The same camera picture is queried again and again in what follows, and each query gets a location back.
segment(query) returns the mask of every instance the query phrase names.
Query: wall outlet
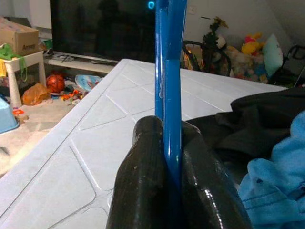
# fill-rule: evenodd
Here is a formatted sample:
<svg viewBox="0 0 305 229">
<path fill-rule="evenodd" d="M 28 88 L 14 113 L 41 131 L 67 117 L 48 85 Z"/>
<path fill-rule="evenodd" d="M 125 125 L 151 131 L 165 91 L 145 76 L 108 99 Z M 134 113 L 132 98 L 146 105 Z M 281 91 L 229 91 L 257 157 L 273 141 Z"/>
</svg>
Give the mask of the wall outlet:
<svg viewBox="0 0 305 229">
<path fill-rule="evenodd" d="M 196 7 L 195 6 L 188 6 L 187 7 L 187 13 L 192 14 L 192 15 L 196 14 Z"/>
</svg>

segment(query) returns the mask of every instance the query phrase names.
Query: stuffed toy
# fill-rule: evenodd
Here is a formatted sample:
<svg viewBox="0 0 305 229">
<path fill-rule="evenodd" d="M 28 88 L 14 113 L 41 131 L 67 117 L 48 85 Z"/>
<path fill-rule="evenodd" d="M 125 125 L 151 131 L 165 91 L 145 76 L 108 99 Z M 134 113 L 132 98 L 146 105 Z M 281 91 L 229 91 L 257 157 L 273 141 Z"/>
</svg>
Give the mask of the stuffed toy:
<svg viewBox="0 0 305 229">
<path fill-rule="evenodd" d="M 242 46 L 242 53 L 245 55 L 257 56 L 258 51 L 264 46 L 264 42 L 258 42 L 257 40 L 262 37 L 261 33 L 255 35 L 248 35 L 244 39 L 244 44 Z"/>
</svg>

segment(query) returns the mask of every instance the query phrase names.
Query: cardboard box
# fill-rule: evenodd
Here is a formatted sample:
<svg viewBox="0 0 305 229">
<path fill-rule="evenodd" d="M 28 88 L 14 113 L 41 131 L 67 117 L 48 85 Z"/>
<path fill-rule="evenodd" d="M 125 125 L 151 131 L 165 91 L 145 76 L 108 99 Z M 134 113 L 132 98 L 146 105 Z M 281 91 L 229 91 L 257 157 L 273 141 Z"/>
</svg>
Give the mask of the cardboard box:
<svg viewBox="0 0 305 229">
<path fill-rule="evenodd" d="M 16 24 L 21 28 L 22 32 L 15 32 L 12 30 L 0 28 L 0 45 L 10 44 L 14 53 L 20 56 L 29 55 L 38 52 L 39 31 L 31 27 Z"/>
</svg>

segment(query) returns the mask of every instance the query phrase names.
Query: pillow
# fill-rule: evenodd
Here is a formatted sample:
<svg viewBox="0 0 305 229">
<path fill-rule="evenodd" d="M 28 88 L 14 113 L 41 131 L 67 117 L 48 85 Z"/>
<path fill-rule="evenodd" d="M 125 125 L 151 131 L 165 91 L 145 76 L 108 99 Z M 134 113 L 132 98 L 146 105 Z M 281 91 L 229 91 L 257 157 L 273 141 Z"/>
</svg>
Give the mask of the pillow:
<svg viewBox="0 0 305 229">
<path fill-rule="evenodd" d="M 274 34 L 268 38 L 264 45 L 263 54 L 266 71 L 268 73 L 267 78 L 270 79 L 282 67 L 284 61 L 282 49 Z"/>
</svg>

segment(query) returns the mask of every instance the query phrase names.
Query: orange plastic bag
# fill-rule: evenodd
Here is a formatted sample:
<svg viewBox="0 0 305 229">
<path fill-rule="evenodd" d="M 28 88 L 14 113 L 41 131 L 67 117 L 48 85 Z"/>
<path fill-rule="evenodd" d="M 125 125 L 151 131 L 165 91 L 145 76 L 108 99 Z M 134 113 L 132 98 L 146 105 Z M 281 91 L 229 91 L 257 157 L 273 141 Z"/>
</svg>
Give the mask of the orange plastic bag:
<svg viewBox="0 0 305 229">
<path fill-rule="evenodd" d="M 22 103 L 28 106 L 40 104 L 43 100 L 50 99 L 51 95 L 49 90 L 41 83 L 35 84 L 25 91 L 21 100 Z"/>
</svg>

